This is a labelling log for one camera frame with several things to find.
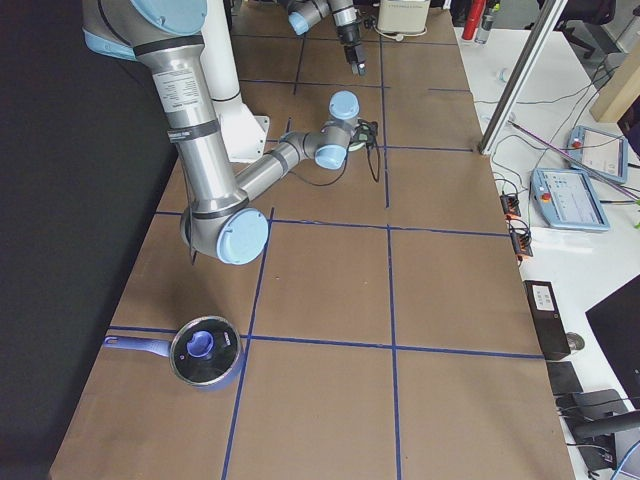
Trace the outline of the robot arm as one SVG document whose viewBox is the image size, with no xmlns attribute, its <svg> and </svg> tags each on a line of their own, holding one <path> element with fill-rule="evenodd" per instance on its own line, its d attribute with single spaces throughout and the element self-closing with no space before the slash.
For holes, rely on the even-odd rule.
<svg viewBox="0 0 640 480">
<path fill-rule="evenodd" d="M 180 228 L 191 254 L 253 261 L 269 229 L 252 201 L 306 159 L 330 170 L 345 165 L 360 109 L 349 91 L 331 97 L 319 131 L 290 132 L 264 148 L 268 119 L 243 102 L 222 2 L 86 1 L 82 13 L 90 50 L 152 74 L 185 177 Z"/>
<path fill-rule="evenodd" d="M 278 4 L 286 11 L 288 22 L 298 36 L 306 34 L 325 18 L 332 17 L 336 35 L 353 74 L 366 74 L 366 53 L 360 31 L 361 19 L 352 1 L 287 0 L 278 1 Z"/>
</svg>

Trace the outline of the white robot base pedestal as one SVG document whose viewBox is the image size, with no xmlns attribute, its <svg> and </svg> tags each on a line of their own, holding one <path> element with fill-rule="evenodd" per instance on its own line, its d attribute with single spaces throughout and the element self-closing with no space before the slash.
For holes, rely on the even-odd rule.
<svg viewBox="0 0 640 480">
<path fill-rule="evenodd" d="M 222 0 L 208 0 L 201 64 L 229 159 L 253 163 L 265 150 L 270 119 L 244 103 Z"/>
</svg>

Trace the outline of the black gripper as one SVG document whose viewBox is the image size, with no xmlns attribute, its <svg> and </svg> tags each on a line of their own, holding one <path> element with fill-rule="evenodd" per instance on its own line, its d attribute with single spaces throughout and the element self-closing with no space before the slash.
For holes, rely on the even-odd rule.
<svg viewBox="0 0 640 480">
<path fill-rule="evenodd" d="M 359 22 L 355 21 L 345 25 L 337 25 L 336 32 L 352 73 L 356 76 L 366 74 L 366 54 L 361 44 Z"/>
</svg>

